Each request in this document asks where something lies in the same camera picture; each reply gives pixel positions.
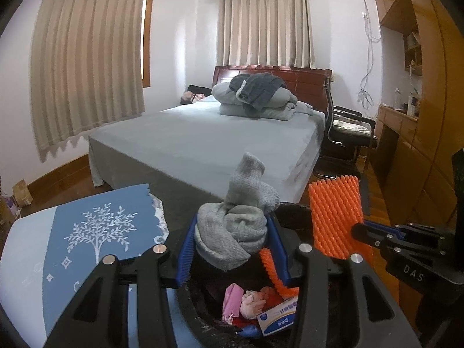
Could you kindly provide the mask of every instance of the metal screw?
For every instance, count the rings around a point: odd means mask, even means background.
[[[355,263],[361,263],[363,261],[362,256],[360,254],[351,254],[350,259],[352,262]]]
[[[157,254],[162,254],[165,252],[168,248],[166,247],[165,244],[157,244],[153,246],[153,252],[156,252]]]
[[[298,246],[298,249],[301,252],[311,252],[313,250],[313,246],[311,246],[308,243],[302,243],[301,245]]]
[[[116,257],[114,255],[106,255],[103,258],[103,264],[113,264],[116,261]]]

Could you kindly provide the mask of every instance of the white tree print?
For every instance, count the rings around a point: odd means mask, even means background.
[[[86,221],[74,224],[73,232],[67,239],[70,245],[68,253],[79,243],[90,243],[95,250],[95,263],[100,261],[100,249],[104,242],[116,241],[125,246],[124,251],[129,248],[126,234],[137,230],[131,223],[137,213],[124,214],[124,209],[111,212],[111,203],[104,207],[94,208],[94,212],[82,213]]]

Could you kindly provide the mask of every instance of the curtain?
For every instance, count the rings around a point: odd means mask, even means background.
[[[310,63],[307,0],[220,0],[217,65]]]
[[[43,0],[32,38],[31,103],[39,150],[145,111],[143,0]]]

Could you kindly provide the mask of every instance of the hanging wire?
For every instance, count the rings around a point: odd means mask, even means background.
[[[372,69],[374,68],[374,43],[379,43],[379,41],[382,39],[382,33],[380,32],[380,38],[373,37],[369,8],[367,7],[366,0],[363,1],[366,10],[366,16],[364,17],[364,31],[366,32],[367,36],[367,72],[359,84],[360,90],[358,93],[358,102],[361,103],[363,109],[368,110],[370,107],[374,106],[374,100],[367,91],[369,75],[372,73]]]

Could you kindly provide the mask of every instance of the wooden headboard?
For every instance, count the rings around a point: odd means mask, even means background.
[[[327,97],[322,88],[324,80],[332,76],[330,69],[301,69],[271,66],[223,66],[214,69],[213,86],[221,82],[230,82],[239,74],[269,72],[282,78],[287,88],[298,98],[313,106],[315,110],[327,112]]]

